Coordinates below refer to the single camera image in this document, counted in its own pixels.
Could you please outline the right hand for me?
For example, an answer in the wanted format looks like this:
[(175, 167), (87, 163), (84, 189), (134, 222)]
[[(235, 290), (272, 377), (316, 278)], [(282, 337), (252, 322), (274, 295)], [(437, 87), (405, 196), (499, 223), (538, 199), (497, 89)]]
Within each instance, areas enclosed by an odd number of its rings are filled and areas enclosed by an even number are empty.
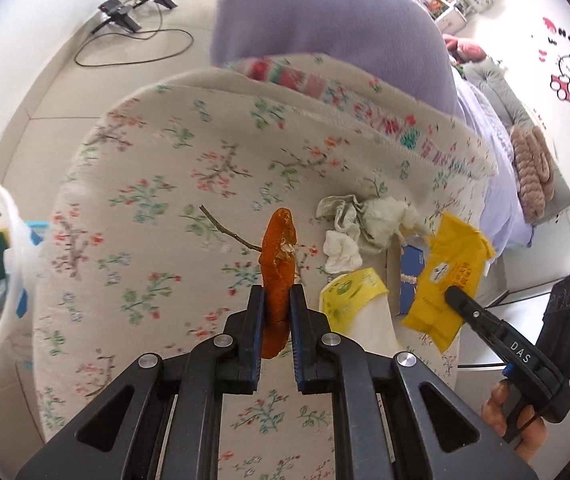
[[(508, 402), (510, 385), (506, 380), (497, 382), (492, 388), (488, 400), (483, 404), (480, 417), (490, 426), (499, 437), (506, 435), (508, 423), (502, 412), (503, 405)], [(544, 420), (538, 416), (531, 405), (520, 412), (517, 426), (520, 427), (520, 442), (514, 448), (522, 460), (529, 463), (547, 441), (548, 430)]]

